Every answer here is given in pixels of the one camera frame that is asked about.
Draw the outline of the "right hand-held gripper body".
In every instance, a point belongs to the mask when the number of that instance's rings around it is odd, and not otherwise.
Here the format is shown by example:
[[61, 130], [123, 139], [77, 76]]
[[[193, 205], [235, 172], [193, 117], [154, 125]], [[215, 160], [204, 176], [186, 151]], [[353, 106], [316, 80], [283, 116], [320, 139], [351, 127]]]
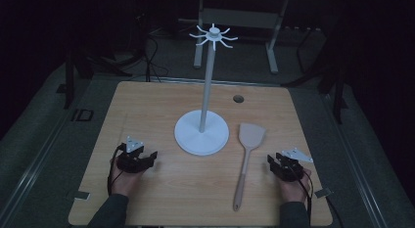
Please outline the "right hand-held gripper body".
[[280, 154], [287, 157], [286, 161], [278, 161], [275, 155], [275, 162], [277, 163], [275, 172], [273, 172], [279, 179], [286, 182], [294, 182], [303, 178], [303, 166], [301, 161], [313, 163], [313, 158], [307, 156], [304, 152], [297, 148], [291, 150], [283, 150]]

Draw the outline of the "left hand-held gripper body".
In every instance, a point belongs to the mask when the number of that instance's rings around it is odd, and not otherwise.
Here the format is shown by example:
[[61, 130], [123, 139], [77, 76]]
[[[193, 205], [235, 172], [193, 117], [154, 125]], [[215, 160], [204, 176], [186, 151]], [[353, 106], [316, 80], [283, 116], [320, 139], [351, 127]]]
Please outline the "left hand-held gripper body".
[[144, 146], [142, 141], [127, 136], [126, 142], [117, 147], [121, 154], [118, 156], [116, 166], [127, 173], [138, 173], [149, 168], [146, 166], [146, 158], [141, 159], [136, 155], [136, 150], [142, 146]]

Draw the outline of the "beige silicone spatula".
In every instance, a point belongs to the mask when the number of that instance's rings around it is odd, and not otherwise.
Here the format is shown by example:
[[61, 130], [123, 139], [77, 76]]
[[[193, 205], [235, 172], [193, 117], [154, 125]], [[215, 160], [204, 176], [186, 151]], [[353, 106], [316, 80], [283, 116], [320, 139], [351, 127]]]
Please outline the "beige silicone spatula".
[[266, 129], [253, 123], [241, 123], [239, 128], [239, 141], [245, 149], [244, 160], [236, 187], [233, 209], [238, 211], [242, 205], [244, 186], [248, 171], [250, 154], [258, 148], [265, 136]]

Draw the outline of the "white hook stand rack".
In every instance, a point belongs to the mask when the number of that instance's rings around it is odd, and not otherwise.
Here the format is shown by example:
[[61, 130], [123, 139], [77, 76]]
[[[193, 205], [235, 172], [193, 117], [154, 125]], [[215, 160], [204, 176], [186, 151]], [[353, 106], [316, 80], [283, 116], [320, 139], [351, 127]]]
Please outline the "white hook stand rack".
[[214, 23], [208, 30], [197, 26], [200, 35], [192, 37], [201, 39], [197, 46], [207, 44], [207, 64], [203, 92], [202, 108], [182, 115], [174, 127], [174, 138], [179, 147], [195, 156], [210, 156], [222, 150], [229, 139], [229, 127], [222, 116], [208, 109], [212, 75], [215, 61], [216, 44], [232, 49], [226, 41], [237, 40], [237, 37], [226, 37], [229, 28], [221, 31]]

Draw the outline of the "person's left hand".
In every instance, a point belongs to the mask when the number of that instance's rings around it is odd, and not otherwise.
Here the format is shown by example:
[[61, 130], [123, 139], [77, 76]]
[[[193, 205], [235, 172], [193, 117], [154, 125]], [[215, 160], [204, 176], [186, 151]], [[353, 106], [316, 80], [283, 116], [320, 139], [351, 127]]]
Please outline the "person's left hand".
[[138, 189], [143, 174], [143, 171], [138, 173], [126, 173], [114, 165], [110, 179], [111, 192], [113, 194], [131, 197]]

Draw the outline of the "person's right hand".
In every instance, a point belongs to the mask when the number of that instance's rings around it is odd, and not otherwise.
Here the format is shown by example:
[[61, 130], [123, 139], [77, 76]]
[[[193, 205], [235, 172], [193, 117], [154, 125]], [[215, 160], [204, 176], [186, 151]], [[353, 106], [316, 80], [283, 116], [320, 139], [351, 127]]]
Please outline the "person's right hand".
[[309, 176], [311, 171], [309, 169], [305, 169], [303, 172], [304, 176], [300, 182], [286, 182], [282, 181], [281, 179], [277, 179], [283, 204], [305, 202], [308, 191], [310, 190]]

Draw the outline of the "black metal stand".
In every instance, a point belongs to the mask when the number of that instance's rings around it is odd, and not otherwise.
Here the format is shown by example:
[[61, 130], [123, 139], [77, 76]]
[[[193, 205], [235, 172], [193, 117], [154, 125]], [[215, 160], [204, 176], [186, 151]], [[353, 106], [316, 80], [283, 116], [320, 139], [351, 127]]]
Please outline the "black metal stand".
[[69, 50], [65, 62], [65, 82], [57, 90], [58, 93], [62, 93], [66, 97], [64, 109], [67, 110], [74, 100], [74, 75], [76, 70], [81, 78], [91, 79], [94, 74], [91, 65], [95, 64], [116, 75], [130, 76], [130, 73], [123, 71], [122, 68], [135, 62], [136, 57], [134, 56], [120, 62], [110, 62], [86, 48]]
[[334, 38], [339, 29], [342, 18], [337, 16], [322, 16], [321, 30], [326, 38], [315, 61], [306, 69], [303, 76], [294, 81], [282, 84], [282, 87], [296, 87], [306, 81], [320, 76], [321, 80], [317, 85], [320, 94], [328, 95], [334, 89], [333, 116], [338, 124], [342, 123], [342, 107], [344, 105], [343, 91], [345, 85], [345, 71], [336, 62]]

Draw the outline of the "white metal desk frame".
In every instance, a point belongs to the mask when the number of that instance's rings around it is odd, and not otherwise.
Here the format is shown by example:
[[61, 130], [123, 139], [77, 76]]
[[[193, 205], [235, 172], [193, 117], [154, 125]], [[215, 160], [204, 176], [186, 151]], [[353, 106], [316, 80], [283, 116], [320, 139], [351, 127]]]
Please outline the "white metal desk frame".
[[289, 0], [283, 0], [279, 7], [278, 13], [254, 12], [243, 10], [219, 9], [205, 6], [205, 0], [199, 0], [199, 12], [197, 29], [198, 32], [194, 35], [197, 39], [195, 50], [194, 68], [200, 68], [203, 61], [204, 44], [210, 38], [210, 30], [202, 29], [204, 24], [217, 27], [219, 25], [229, 25], [249, 28], [271, 29], [272, 36], [265, 42], [265, 52], [269, 63], [271, 73], [279, 71], [276, 55], [275, 45], [278, 34], [282, 27], [282, 22], [288, 8]]

